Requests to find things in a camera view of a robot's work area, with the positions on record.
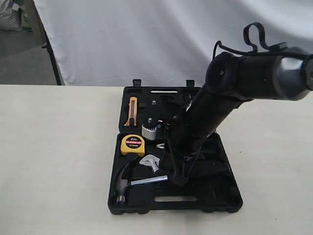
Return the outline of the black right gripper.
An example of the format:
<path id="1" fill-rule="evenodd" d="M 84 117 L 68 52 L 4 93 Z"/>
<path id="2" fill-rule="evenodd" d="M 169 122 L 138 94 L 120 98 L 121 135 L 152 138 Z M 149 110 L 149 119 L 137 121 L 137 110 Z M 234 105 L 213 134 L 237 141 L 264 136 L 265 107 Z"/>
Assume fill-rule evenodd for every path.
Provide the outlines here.
<path id="1" fill-rule="evenodd" d="M 161 168 L 169 173 L 171 183 L 187 183 L 207 138 L 235 109 L 232 98 L 198 94 L 188 108 L 183 109 L 166 133 Z"/>

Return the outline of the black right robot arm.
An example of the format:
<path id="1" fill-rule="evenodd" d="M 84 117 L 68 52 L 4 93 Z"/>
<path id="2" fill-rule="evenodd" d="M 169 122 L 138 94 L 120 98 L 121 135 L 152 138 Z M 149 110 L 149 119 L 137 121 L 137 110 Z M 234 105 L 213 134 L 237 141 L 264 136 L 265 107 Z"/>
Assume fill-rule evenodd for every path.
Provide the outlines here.
<path id="1" fill-rule="evenodd" d="M 313 90 L 313 57 L 298 47 L 237 57 L 217 55 L 205 83 L 166 131 L 160 165 L 183 186 L 207 138 L 241 104 L 255 99 L 298 101 Z"/>

